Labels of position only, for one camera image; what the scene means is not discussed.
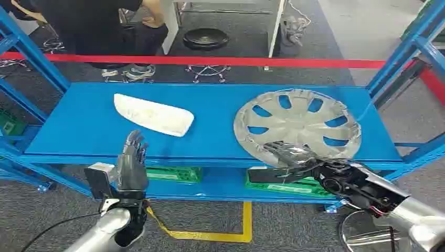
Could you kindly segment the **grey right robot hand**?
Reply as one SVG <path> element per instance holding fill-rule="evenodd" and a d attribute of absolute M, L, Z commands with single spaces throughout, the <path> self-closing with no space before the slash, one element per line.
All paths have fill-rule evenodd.
<path fill-rule="evenodd" d="M 265 143 L 263 148 L 277 159 L 277 163 L 273 165 L 277 168 L 304 170 L 319 162 L 317 155 L 301 144 L 277 141 Z"/>

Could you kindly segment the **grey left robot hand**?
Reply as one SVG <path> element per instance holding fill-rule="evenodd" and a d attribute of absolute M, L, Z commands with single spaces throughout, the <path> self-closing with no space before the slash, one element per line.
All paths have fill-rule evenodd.
<path fill-rule="evenodd" d="M 126 137 L 117 162 L 118 192 L 145 193 L 149 182 L 145 166 L 147 143 L 143 139 L 140 130 L 133 130 Z"/>

